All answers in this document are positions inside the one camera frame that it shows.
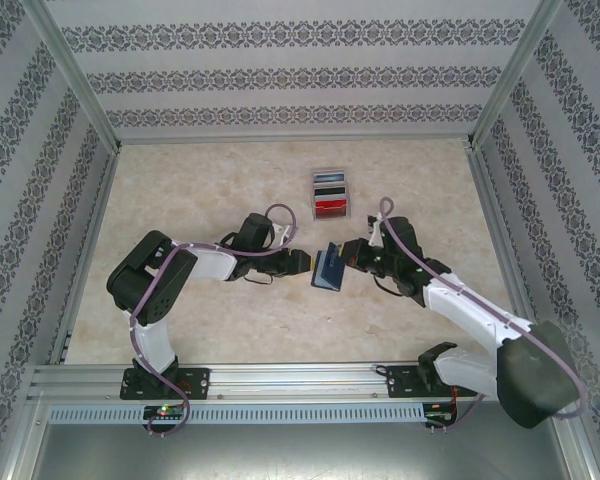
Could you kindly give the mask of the clear acrylic tiered card stand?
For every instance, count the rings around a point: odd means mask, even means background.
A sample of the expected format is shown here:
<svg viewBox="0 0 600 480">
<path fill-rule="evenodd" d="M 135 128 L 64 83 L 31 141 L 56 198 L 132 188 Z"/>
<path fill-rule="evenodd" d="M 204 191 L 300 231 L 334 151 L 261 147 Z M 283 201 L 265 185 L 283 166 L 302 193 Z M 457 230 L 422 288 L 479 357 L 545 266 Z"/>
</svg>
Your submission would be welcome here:
<svg viewBox="0 0 600 480">
<path fill-rule="evenodd" d="M 345 180 L 344 183 L 337 183 L 337 184 L 314 184 L 313 183 L 313 175 L 315 173 L 319 173 L 319 172 L 342 172 L 342 173 L 345 174 L 346 180 Z M 322 198 L 315 198 L 314 197 L 314 189 L 315 188 L 336 187 L 336 186 L 344 186 L 347 189 L 347 194 L 345 196 L 330 196 L 330 197 L 322 197 Z M 331 219 L 324 219 L 324 220 L 317 220 L 315 218 L 314 208 L 315 208 L 315 203 L 316 203 L 317 200 L 333 200 L 333 199 L 342 199 L 342 198 L 345 198 L 348 201 L 348 216 L 347 217 L 343 217 L 343 218 L 331 218 Z M 350 200 L 348 179 L 347 179 L 347 175 L 346 175 L 345 171 L 342 170 L 342 169 L 318 169 L 318 170 L 314 170 L 311 173 L 311 203 L 312 203 L 313 218 L 316 221 L 332 221 L 332 220 L 340 220 L 340 219 L 348 218 L 350 216 L 351 200 Z"/>
</svg>

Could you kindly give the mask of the aluminium mounting rail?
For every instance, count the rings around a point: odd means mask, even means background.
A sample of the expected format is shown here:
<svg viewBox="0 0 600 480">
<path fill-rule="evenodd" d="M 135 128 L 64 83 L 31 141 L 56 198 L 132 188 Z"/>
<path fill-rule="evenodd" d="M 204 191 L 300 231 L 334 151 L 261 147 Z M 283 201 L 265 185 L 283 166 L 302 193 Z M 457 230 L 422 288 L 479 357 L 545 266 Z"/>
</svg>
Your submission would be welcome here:
<svg viewBox="0 0 600 480">
<path fill-rule="evenodd" d="M 372 363 L 209 364 L 199 381 L 209 403 L 338 403 L 384 400 L 388 381 Z M 26 400 L 47 404 L 119 402 L 124 365 L 34 369 Z"/>
</svg>

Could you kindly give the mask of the aluminium frame post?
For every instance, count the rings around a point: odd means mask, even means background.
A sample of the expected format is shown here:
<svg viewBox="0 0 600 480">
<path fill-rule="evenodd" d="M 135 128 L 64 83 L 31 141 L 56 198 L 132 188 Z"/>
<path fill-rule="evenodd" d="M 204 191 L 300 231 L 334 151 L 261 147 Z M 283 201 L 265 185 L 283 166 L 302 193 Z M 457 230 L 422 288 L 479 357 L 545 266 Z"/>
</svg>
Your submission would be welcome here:
<svg viewBox="0 0 600 480">
<path fill-rule="evenodd" d="M 41 399 L 27 400 L 12 436 L 0 480 L 32 480 L 44 440 L 49 408 Z"/>
<path fill-rule="evenodd" d="M 45 0 L 19 0 L 109 152 L 121 142 Z"/>
<path fill-rule="evenodd" d="M 600 480 L 600 467 L 581 417 L 553 419 L 553 428 L 569 480 Z"/>
<path fill-rule="evenodd" d="M 509 95 L 524 73 L 533 52 L 553 21 L 563 0 L 540 0 L 510 59 L 489 96 L 472 132 L 463 142 L 466 152 L 476 150 L 489 133 Z"/>
</svg>

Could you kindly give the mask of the grey metal shelf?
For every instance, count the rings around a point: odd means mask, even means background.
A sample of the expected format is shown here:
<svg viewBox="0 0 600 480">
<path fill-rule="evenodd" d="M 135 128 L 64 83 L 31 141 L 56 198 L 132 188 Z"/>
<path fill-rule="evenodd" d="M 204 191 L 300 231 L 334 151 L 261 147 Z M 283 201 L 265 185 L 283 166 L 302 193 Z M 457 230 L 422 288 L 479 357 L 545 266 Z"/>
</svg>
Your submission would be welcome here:
<svg viewBox="0 0 600 480">
<path fill-rule="evenodd" d="M 571 480 L 546 431 L 407 424 L 199 426 L 152 439 L 134 426 L 53 425 L 34 480 Z"/>
</svg>

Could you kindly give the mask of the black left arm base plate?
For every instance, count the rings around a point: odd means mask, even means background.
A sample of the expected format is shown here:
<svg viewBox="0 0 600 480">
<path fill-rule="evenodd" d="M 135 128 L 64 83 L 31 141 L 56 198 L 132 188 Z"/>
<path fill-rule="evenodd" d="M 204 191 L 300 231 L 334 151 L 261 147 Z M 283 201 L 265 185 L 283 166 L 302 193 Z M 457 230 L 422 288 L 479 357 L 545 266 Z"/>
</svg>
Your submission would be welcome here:
<svg viewBox="0 0 600 480">
<path fill-rule="evenodd" d="M 206 368 L 179 368 L 168 380 L 189 400 L 206 400 L 210 383 Z M 124 371 L 119 397 L 122 400 L 181 400 L 182 397 L 143 368 Z"/>
</svg>

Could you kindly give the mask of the red credit card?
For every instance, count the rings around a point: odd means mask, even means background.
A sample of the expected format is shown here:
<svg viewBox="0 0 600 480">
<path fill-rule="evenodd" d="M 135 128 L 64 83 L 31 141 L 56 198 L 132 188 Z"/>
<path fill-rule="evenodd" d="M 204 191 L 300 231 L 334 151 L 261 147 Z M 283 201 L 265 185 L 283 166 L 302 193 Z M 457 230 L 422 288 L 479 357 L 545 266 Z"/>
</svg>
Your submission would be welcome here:
<svg viewBox="0 0 600 480">
<path fill-rule="evenodd" d="M 348 216 L 348 201 L 345 198 L 317 200 L 314 208 L 317 220 L 343 218 Z"/>
</svg>

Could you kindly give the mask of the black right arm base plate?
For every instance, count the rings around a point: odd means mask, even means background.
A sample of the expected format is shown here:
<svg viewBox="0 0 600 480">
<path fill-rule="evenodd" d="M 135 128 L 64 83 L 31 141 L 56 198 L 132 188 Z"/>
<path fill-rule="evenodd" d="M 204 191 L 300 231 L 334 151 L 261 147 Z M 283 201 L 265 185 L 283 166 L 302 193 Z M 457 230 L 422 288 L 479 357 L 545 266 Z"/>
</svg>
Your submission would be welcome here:
<svg viewBox="0 0 600 480">
<path fill-rule="evenodd" d="M 420 378 L 417 365 L 378 366 L 376 373 L 385 378 L 390 398 L 451 398 L 453 388 L 446 384 L 428 387 Z"/>
</svg>

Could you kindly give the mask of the aluminium table side rail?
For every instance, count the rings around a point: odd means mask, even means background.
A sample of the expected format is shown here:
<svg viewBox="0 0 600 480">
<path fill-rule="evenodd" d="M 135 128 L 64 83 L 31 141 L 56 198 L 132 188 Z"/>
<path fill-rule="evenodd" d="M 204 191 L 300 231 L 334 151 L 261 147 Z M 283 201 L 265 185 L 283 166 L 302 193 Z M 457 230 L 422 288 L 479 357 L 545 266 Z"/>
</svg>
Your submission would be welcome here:
<svg viewBox="0 0 600 480">
<path fill-rule="evenodd" d="M 96 196 L 94 197 L 86 230 L 81 241 L 80 251 L 76 257 L 75 268 L 70 279 L 69 290 L 62 304 L 59 323 L 54 332 L 51 349 L 48 352 L 47 365 L 62 364 L 66 358 L 67 345 L 71 342 L 81 298 L 87 282 L 98 235 L 119 162 L 120 152 L 121 147 L 118 147 L 111 153 L 106 166 L 101 172 Z"/>
<path fill-rule="evenodd" d="M 465 148 L 465 153 L 513 312 L 519 317 L 534 320 L 535 315 L 483 156 L 471 146 Z"/>
</svg>

